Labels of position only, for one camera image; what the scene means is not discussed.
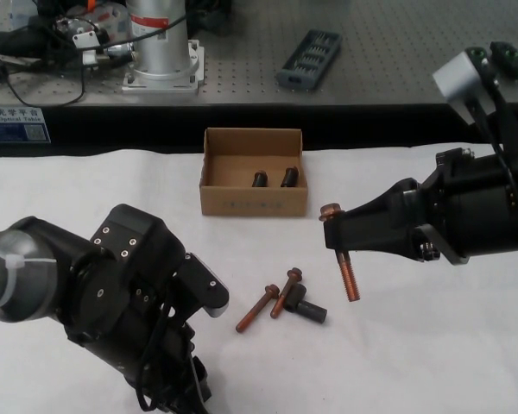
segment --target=bolt head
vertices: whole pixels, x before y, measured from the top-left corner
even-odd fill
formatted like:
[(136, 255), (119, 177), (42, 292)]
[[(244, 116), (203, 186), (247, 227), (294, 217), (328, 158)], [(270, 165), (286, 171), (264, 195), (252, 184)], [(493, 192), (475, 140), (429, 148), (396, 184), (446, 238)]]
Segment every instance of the bolt head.
[(296, 279), (298, 282), (301, 282), (303, 280), (302, 274), (303, 272), (297, 267), (294, 267), (293, 269), (287, 271), (287, 276), (290, 279)]
[(342, 211), (342, 208), (339, 206), (338, 203), (330, 203), (327, 205), (323, 205), (320, 207), (320, 217), (319, 220), (321, 222), (325, 222), (326, 220), (330, 220), (337, 214), (339, 214)]
[(278, 298), (278, 295), (280, 295), (280, 289), (277, 285), (265, 286), (265, 292), (270, 293), (270, 296), (272, 296), (273, 298)]

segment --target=black wire bundle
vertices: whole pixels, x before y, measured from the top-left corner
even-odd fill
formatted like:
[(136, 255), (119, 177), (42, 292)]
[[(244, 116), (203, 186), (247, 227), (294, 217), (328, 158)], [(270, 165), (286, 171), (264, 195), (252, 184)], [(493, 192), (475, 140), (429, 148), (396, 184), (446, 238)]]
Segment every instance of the black wire bundle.
[(467, 103), (466, 108), (468, 108), (468, 111), (474, 118), (479, 133), (493, 147), (493, 151), (495, 152), (499, 166), (502, 169), (502, 173), (509, 183), (510, 190), (514, 195), (516, 205), (518, 205), (518, 184), (516, 183), (515, 177), (510, 170), (508, 162), (506, 161), (505, 153), (502, 151), (499, 141), (491, 131), (487, 120), (487, 114), (483, 110), (482, 105), (477, 100)]

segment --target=robotic arm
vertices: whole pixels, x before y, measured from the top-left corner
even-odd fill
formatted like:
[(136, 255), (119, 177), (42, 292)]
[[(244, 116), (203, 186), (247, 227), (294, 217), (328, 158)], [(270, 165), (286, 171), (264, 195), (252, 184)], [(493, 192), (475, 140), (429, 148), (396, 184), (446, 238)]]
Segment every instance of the robotic arm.
[[(475, 158), (462, 148), (437, 154), (436, 169), (422, 184), (404, 179), (370, 203), (326, 220), (327, 248), (418, 261), (443, 254), (453, 265), (518, 250), (518, 121), (499, 91), (487, 53), (466, 49), (434, 78), (451, 104), (467, 109), (464, 119), (477, 125), (496, 154)], [(496, 136), (488, 106), (496, 111)]]
[(63, 324), (125, 377), (144, 411), (207, 413), (207, 372), (186, 320), (201, 308), (218, 317), (228, 300), (162, 220), (128, 205), (91, 241), (34, 217), (0, 232), (0, 320)]

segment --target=black cable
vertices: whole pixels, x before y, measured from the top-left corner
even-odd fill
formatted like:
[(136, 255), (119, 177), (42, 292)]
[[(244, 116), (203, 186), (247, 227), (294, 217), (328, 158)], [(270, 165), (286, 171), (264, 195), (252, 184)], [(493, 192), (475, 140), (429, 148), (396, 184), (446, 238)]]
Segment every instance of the black cable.
[(75, 104), (75, 103), (77, 103), (78, 101), (80, 101), (82, 99), (82, 97), (85, 95), (85, 92), (86, 92), (86, 88), (85, 88), (85, 65), (83, 65), (83, 62), (82, 62), (82, 56), (80, 58), (80, 94), (76, 98), (72, 99), (69, 102), (55, 103), (55, 104), (52, 104), (52, 105), (35, 105), (35, 104), (32, 104), (32, 103), (27, 103), (27, 102), (25, 102), (25, 100), (23, 100), (23, 98), (21, 98), (19, 96), (19, 94), (17, 93), (16, 89), (14, 88), (14, 86), (9, 81), (9, 76), (7, 74), (4, 74), (2, 76), (2, 78), (3, 78), (4, 82), (6, 83), (6, 85), (8, 85), (9, 89), (11, 90), (11, 93), (13, 93), (14, 97), (16, 97), (19, 102), (21, 102), (25, 106), (31, 106), (33, 108), (41, 108), (41, 109), (61, 108), (63, 106)]
[(5, 39), (3, 39), (0, 42), (0, 48), (3, 47), (9, 41), (11, 41), (12, 38), (18, 36), (19, 34), (21, 34), (24, 30), (26, 30), (28, 28), (42, 28), (42, 29), (46, 30), (49, 35), (54, 37), (55, 40), (57, 40), (61, 44), (61, 46), (67, 46), (67, 47), (74, 49), (74, 45), (72, 43), (69, 43), (69, 42), (65, 41), (64, 39), (61, 39), (51, 28), (48, 28), (45, 25), (34, 25), (34, 24), (28, 24), (27, 26), (22, 26), (20, 28), (17, 28), (15, 30), (12, 30), (11, 32), (9, 32), (8, 36), (6, 36)]
[(105, 43), (104, 45), (100, 45), (100, 46), (82, 47), (82, 48), (77, 49), (77, 50), (82, 53), (82, 52), (86, 52), (86, 51), (89, 51), (89, 50), (102, 50), (102, 49), (107, 49), (108, 47), (114, 47), (114, 46), (119, 46), (119, 45), (126, 45), (127, 43), (135, 43), (137, 41), (144, 41), (146, 39), (149, 39), (150, 37), (154, 37), (154, 36), (157, 36), (157, 35), (160, 35), (162, 33), (167, 32), (169, 29), (174, 28), (178, 24), (184, 22), (188, 18), (188, 16), (189, 16), (189, 13), (186, 13), (182, 17), (179, 17), (178, 19), (176, 19), (171, 24), (168, 24), (165, 28), (159, 28), (159, 29), (157, 29), (157, 30), (155, 30), (153, 32), (149, 32), (147, 34), (143, 34), (142, 36), (133, 37), (133, 38), (127, 39), (125, 41), (110, 41), (109, 43)]
[(42, 72), (45, 68), (48, 68), (47, 63), (43, 60), (36, 60), (35, 62), (29, 63), (27, 65), (24, 65), (22, 63), (16, 63), (16, 62), (8, 62), (6, 60), (0, 60), (0, 63), (5, 66), (13, 67), (18, 72), (26, 72), (26, 73), (38, 73), (38, 72)]
[(144, 412), (149, 412), (157, 409), (159, 405), (159, 401), (156, 395), (152, 395), (151, 401), (148, 404), (146, 399), (144, 398), (144, 390), (143, 390), (143, 375), (146, 370), (146, 366), (156, 357), (157, 349), (159, 347), (161, 338), (165, 335), (165, 330), (167, 329), (169, 323), (169, 311), (171, 310), (171, 299), (169, 295), (166, 295), (165, 302), (161, 308), (161, 313), (157, 322), (155, 323), (154, 329), (152, 330), (152, 334), (149, 337), (148, 344), (142, 353), (142, 358), (140, 359), (140, 366), (138, 368), (136, 374), (136, 398), (138, 398), (138, 404), (140, 405), (140, 409)]
[(466, 108), (471, 113), (474, 121), (476, 122), (476, 126), (480, 134), (488, 141), (493, 147), (493, 151), (496, 154), (497, 160), (499, 162), (499, 166), (502, 169), (502, 172), (505, 176), (505, 179), (509, 182), (510, 190), (515, 198), (515, 203), (518, 206), (518, 184), (516, 184), (516, 180), (514, 175), (510, 171), (510, 166), (505, 159), (505, 154), (502, 151), (501, 146), (499, 145), (498, 140), (491, 132), (490, 125), (487, 120), (487, 115), (482, 108), (482, 105), (478, 102), (471, 102), (466, 104)]

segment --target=bolt thread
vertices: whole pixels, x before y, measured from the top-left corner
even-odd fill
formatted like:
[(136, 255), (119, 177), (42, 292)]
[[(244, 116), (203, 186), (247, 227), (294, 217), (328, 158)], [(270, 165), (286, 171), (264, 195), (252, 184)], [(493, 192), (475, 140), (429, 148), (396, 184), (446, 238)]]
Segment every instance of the bolt thread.
[(257, 315), (262, 311), (262, 309), (267, 306), (268, 302), (270, 302), (271, 296), (269, 294), (265, 294), (261, 299), (256, 303), (256, 305), (251, 308), (248, 314), (242, 318), (238, 325), (236, 325), (236, 332), (241, 334), (243, 333), (255, 320)]
[(351, 265), (351, 259), (347, 252), (337, 252), (339, 270), (342, 273), (342, 279), (344, 280), (345, 292), (350, 302), (355, 302), (361, 298), (357, 281), (355, 280), (355, 274), (353, 272), (353, 266)]
[(270, 312), (270, 317), (272, 317), (273, 319), (276, 319), (277, 317), (280, 316), (280, 314), (282, 313), (282, 310), (284, 309), (285, 301), (286, 301), (286, 295), (280, 295), (278, 297), (278, 300), (275, 303), (275, 307)]

